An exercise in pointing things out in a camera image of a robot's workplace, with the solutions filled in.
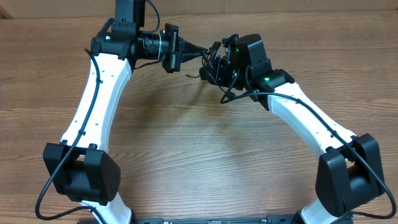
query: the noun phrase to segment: beige wall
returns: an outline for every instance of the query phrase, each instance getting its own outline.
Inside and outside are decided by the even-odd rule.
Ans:
[[[152,0],[166,14],[347,11],[398,8],[398,0]],[[113,16],[115,0],[0,0],[11,18]],[[147,4],[147,14],[154,14]]]

